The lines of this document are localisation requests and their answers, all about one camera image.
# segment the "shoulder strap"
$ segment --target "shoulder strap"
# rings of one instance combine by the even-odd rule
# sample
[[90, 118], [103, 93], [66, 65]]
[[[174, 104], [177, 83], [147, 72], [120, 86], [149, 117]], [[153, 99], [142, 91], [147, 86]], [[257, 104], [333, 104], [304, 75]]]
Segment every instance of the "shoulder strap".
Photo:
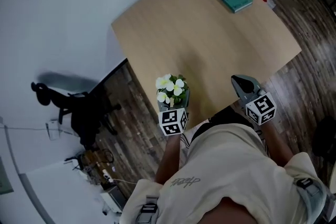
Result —
[[158, 197], [147, 196], [146, 204], [142, 206], [135, 224], [155, 224], [159, 215]]
[[326, 201], [326, 189], [320, 182], [311, 178], [297, 180], [295, 185], [298, 186], [297, 190], [306, 204], [307, 223], [314, 223]]

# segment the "person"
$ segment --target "person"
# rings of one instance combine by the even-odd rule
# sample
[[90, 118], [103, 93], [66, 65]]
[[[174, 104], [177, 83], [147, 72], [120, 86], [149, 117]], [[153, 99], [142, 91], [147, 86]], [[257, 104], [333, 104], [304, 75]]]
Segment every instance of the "person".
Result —
[[314, 223], [326, 190], [307, 153], [293, 155], [270, 122], [253, 126], [230, 107], [194, 134], [179, 169], [180, 135], [167, 140], [155, 182], [141, 179], [120, 224]]

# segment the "white cable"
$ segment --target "white cable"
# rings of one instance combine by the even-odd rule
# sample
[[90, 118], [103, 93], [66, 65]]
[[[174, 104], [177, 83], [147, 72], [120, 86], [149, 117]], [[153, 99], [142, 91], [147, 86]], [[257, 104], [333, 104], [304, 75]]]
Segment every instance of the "white cable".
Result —
[[115, 181], [122, 181], [122, 182], [125, 182], [125, 183], [128, 183], [128, 184], [134, 184], [136, 185], [136, 183], [134, 182], [129, 182], [129, 181], [126, 181], [126, 180], [123, 180], [123, 179], [115, 179], [115, 178], [111, 178], [112, 180], [115, 180]]

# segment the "black office chair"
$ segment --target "black office chair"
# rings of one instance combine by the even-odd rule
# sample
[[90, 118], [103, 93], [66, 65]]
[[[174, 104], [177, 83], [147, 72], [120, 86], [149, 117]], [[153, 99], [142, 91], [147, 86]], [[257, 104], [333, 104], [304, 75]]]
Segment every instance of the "black office chair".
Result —
[[[72, 113], [71, 127], [79, 135], [80, 143], [87, 150], [92, 149], [100, 126], [105, 126], [113, 135], [117, 134], [108, 120], [108, 111], [94, 94], [83, 92], [65, 96], [48, 88], [43, 83], [34, 82], [32, 82], [31, 88], [36, 92], [40, 104], [49, 105], [52, 102], [59, 108], [58, 122], [60, 124], [62, 124], [64, 115]], [[110, 111], [119, 109], [121, 109], [121, 106], [117, 104], [112, 106]]]

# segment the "wooden table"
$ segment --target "wooden table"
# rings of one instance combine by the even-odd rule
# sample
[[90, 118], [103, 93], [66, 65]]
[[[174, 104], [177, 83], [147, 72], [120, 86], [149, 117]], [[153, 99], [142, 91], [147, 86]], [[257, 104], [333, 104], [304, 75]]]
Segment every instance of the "wooden table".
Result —
[[139, 0], [112, 28], [156, 110], [155, 80], [183, 74], [189, 127], [235, 102], [234, 74], [268, 79], [301, 49], [262, 0], [233, 14], [220, 0]]

